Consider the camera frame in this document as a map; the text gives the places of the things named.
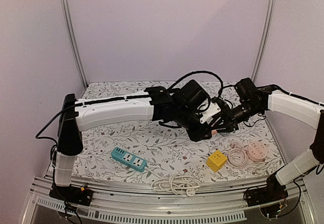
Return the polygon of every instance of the power strip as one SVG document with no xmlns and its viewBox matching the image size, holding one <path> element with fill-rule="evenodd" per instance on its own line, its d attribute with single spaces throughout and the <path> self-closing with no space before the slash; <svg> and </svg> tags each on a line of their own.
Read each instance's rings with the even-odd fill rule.
<svg viewBox="0 0 324 224">
<path fill-rule="evenodd" d="M 147 162 L 145 159 L 140 158 L 132 153 L 127 152 L 119 147 L 116 147 L 111 152 L 111 157 L 116 161 L 123 163 L 124 165 L 135 169 L 139 172 L 144 172 Z"/>
</svg>

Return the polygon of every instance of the yellow box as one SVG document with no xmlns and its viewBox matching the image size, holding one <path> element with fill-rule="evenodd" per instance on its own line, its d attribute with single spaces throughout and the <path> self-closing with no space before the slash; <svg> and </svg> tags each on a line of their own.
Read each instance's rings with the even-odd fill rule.
<svg viewBox="0 0 324 224">
<path fill-rule="evenodd" d="M 208 157 L 207 166 L 209 166 L 214 172 L 217 172 L 225 165 L 226 161 L 227 157 L 217 150 Z"/>
</svg>

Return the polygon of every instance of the white cable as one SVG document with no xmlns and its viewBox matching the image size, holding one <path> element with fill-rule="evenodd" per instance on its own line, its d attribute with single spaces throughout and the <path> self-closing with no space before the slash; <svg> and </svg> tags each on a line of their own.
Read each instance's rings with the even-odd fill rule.
<svg viewBox="0 0 324 224">
<path fill-rule="evenodd" d="M 151 184 L 151 188 L 155 191 L 194 196 L 195 191 L 200 188 L 200 181 L 192 176 L 173 174 L 170 177 L 162 178 L 148 167 L 146 167 L 146 170 L 158 177 L 158 180 L 153 181 Z"/>
<path fill-rule="evenodd" d="M 235 158 L 237 158 L 237 154 L 242 155 L 243 159 L 241 162 L 236 162 Z M 243 168 L 246 167 L 249 163 L 249 157 L 245 149 L 240 147 L 234 147 L 230 149 L 227 153 L 227 164 L 232 168 Z"/>
</svg>

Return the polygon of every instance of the robotic arm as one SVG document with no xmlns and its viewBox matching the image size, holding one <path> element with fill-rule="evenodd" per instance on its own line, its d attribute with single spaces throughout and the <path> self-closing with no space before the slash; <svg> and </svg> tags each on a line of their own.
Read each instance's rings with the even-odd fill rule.
<svg viewBox="0 0 324 224">
<path fill-rule="evenodd" d="M 324 163 L 324 107 L 281 91 L 276 85 L 257 88 L 246 78 L 234 85 L 240 105 L 230 108 L 220 97 L 210 95 L 194 80 L 181 89 L 146 88 L 135 94 L 104 99 L 65 97 L 58 131 L 55 185 L 70 188 L 76 156 L 82 152 L 81 132 L 93 127 L 131 120 L 153 120 L 166 127 L 186 129 L 190 140 L 212 137 L 212 131 L 232 132 L 238 124 L 271 110 L 300 120 L 317 130 L 310 149 L 267 178 L 264 189 L 248 190 L 248 205 L 287 197 L 285 185 Z M 174 122 L 177 126 L 168 125 Z"/>
</svg>

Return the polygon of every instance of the floral tablecloth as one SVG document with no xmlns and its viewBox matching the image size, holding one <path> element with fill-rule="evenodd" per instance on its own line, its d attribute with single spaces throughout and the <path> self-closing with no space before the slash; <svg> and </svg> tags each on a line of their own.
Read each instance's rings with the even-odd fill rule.
<svg viewBox="0 0 324 224">
<path fill-rule="evenodd" d="M 168 87 L 172 82 L 109 82 L 92 83 L 83 98 L 103 98 L 124 95 L 143 90 L 146 87 L 162 85 Z M 211 95 L 218 92 L 218 82 L 200 82 Z M 223 98 L 238 104 L 238 96 L 233 88 L 223 92 Z M 258 116 L 250 119 L 250 124 Z M 84 150 L 78 155 L 73 175 L 95 180 L 150 183 L 156 179 L 148 171 L 137 172 L 111 158 L 111 151 L 116 147 L 126 149 L 146 159 L 151 170 L 160 176 L 173 173 L 190 174 L 201 182 L 216 182 L 269 175 L 281 166 L 283 161 L 273 137 L 264 121 L 259 121 L 249 128 L 244 124 L 234 133 L 217 134 L 212 139 L 192 142 L 184 129 L 169 129 L 152 121 L 131 121 L 96 127 L 83 132 Z M 251 141 L 260 141 L 269 147 L 265 161 L 255 163 L 249 160 L 242 169 L 231 168 L 228 164 L 218 172 L 213 172 L 207 165 L 208 155 L 216 150 L 223 154 L 233 144 L 244 147 Z"/>
</svg>

